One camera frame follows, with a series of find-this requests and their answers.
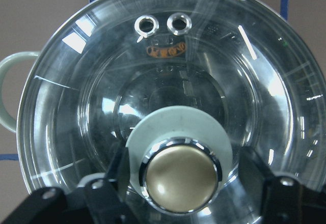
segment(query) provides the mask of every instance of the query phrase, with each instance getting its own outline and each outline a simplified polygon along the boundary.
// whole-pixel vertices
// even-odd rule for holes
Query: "handle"
[[[12,66],[20,62],[31,60],[31,57],[37,58],[40,52],[28,51],[14,53],[0,62],[0,124],[8,130],[16,133],[16,119],[14,119],[6,110],[2,100],[2,84],[7,72]]]

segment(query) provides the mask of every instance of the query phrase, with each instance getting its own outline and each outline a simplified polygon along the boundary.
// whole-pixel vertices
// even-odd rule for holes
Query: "clear glass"
[[[185,34],[167,27],[175,13],[191,19]],[[159,23],[151,36],[134,29],[142,15]],[[54,34],[26,82],[17,136],[24,179],[29,191],[70,192],[83,176],[105,172],[146,115],[192,106],[230,138],[226,186],[203,210],[177,216],[151,208],[130,186],[130,207],[142,223],[253,223],[257,212],[237,178],[239,148],[250,145],[274,173],[321,189],[324,94],[306,45],[256,0],[97,0]]]

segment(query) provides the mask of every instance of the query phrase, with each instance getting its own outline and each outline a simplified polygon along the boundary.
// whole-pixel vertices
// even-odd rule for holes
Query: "black bracket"
[[[326,185],[313,191],[289,176],[275,176],[250,147],[239,155],[239,179],[260,210],[263,224],[322,224],[326,219]]]
[[[129,177],[128,149],[119,148],[104,178],[94,179],[67,195],[57,187],[38,189],[3,224],[138,224],[124,202]]]

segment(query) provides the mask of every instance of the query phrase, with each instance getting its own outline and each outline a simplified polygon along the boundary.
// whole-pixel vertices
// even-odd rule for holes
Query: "chrome ring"
[[[144,24],[145,22],[151,23],[153,25],[153,28],[148,32],[142,30],[142,24]],[[154,35],[158,30],[158,28],[159,28],[158,20],[152,15],[142,15],[139,18],[137,18],[137,20],[134,23],[134,29],[140,36],[143,36],[144,38]]]
[[[146,153],[145,157],[143,158],[142,164],[140,166],[140,170],[139,170],[139,183],[140,183],[140,187],[142,190],[142,194],[144,196],[144,198],[148,201],[148,203],[153,206],[156,209],[160,209],[161,211],[164,211],[166,213],[171,213],[171,211],[165,209],[164,207],[158,205],[150,196],[149,192],[148,192],[148,188],[147,188],[147,184],[146,184],[146,175],[147,175],[147,169],[148,166],[151,162],[151,160],[154,158],[154,156],[156,156],[159,152],[170,148],[170,147],[174,147],[174,146],[180,146],[180,145],[185,145],[185,146],[190,146],[193,148],[196,148],[198,150],[200,150],[201,152],[203,152],[205,155],[207,155],[212,163],[213,163],[213,167],[217,176],[218,181],[216,182],[216,186],[215,186],[215,190],[214,193],[216,193],[218,186],[219,186],[219,182],[221,182],[222,180],[222,168],[221,168],[221,164],[219,162],[219,160],[215,157],[214,152],[212,152],[207,146],[203,145],[202,143],[198,142],[198,140],[192,139],[192,138],[186,138],[186,137],[174,137],[171,139],[167,139],[164,141],[161,141],[155,145],[153,145],[150,150]],[[182,212],[182,213],[176,213],[173,212],[174,214],[185,214],[185,213],[191,213],[193,211],[196,211],[198,209],[201,209],[203,206],[194,209],[194,210],[190,210],[188,212]]]
[[[182,22],[184,22],[185,27],[182,29],[175,28],[174,23],[176,20],[181,20]],[[183,13],[172,14],[168,18],[168,22],[167,22],[168,29],[176,36],[181,36],[181,35],[187,34],[190,31],[190,29],[192,28],[192,25],[193,24],[192,24],[192,20],[190,19],[190,17]]]

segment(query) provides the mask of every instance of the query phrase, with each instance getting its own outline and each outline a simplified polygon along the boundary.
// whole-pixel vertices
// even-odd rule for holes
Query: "orange label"
[[[147,54],[154,58],[168,59],[179,56],[186,51],[186,44],[179,42],[172,47],[154,47],[149,46],[146,48]]]

